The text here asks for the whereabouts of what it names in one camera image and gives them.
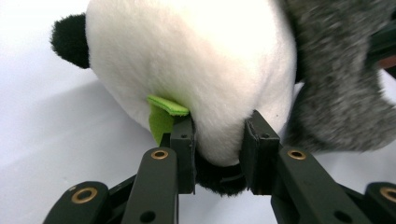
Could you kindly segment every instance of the white surface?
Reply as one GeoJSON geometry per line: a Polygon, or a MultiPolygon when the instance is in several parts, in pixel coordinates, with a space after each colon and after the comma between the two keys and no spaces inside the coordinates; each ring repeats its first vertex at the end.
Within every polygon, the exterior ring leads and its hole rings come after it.
{"type": "MultiPolygon", "coordinates": [[[[137,171],[154,147],[97,81],[50,50],[55,20],[88,1],[0,0],[0,223],[42,223],[69,187],[86,180],[110,188],[137,171]]],[[[386,77],[389,97],[396,84],[386,77]]],[[[373,153],[319,155],[336,181],[362,192],[396,183],[396,143],[373,153]]],[[[276,223],[268,197],[220,198],[198,187],[180,196],[181,224],[276,223]]]]}

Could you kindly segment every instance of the black plastic part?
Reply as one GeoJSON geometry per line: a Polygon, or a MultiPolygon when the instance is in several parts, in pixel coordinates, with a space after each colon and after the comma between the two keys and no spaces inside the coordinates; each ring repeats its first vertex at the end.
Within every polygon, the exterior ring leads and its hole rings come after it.
{"type": "Polygon", "coordinates": [[[191,116],[175,118],[170,148],[177,154],[178,193],[195,193],[195,130],[191,116]]]}
{"type": "Polygon", "coordinates": [[[279,136],[258,111],[245,121],[239,155],[247,187],[255,195],[271,195],[276,171],[274,158],[280,148],[279,136]]]}
{"type": "Polygon", "coordinates": [[[372,183],[364,194],[365,212],[378,224],[396,223],[396,185],[372,183]]]}
{"type": "Polygon", "coordinates": [[[175,224],[177,217],[177,154],[166,147],[151,149],[140,163],[121,223],[175,224]]]}
{"type": "Polygon", "coordinates": [[[276,197],[290,197],[300,218],[295,223],[371,223],[310,153],[302,149],[291,153],[291,150],[289,147],[281,149],[276,165],[289,194],[274,195],[272,206],[276,219],[282,218],[282,213],[277,211],[284,211],[276,197]]]}
{"type": "Polygon", "coordinates": [[[67,190],[49,211],[44,224],[102,224],[110,217],[107,186],[83,182],[67,190]]]}
{"type": "Polygon", "coordinates": [[[119,224],[121,223],[122,216],[124,214],[127,200],[131,194],[132,187],[134,186],[134,180],[136,175],[122,181],[108,192],[110,194],[110,204],[112,207],[111,217],[108,219],[106,224],[119,224]]]}
{"type": "Polygon", "coordinates": [[[372,35],[366,62],[376,63],[392,55],[396,55],[396,21],[372,35]]]}

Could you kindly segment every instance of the stuffed panda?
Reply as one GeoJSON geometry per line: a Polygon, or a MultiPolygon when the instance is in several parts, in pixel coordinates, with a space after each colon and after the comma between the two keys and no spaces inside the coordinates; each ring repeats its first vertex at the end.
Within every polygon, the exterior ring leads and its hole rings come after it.
{"type": "Polygon", "coordinates": [[[186,108],[198,183],[234,195],[244,179],[220,180],[239,171],[254,110],[285,145],[311,151],[374,149],[395,138],[396,111],[381,96],[377,62],[366,60],[395,3],[91,0],[85,14],[55,22],[51,43],[90,67],[146,129],[150,100],[186,108]],[[296,74],[304,86],[292,107],[296,74]]]}

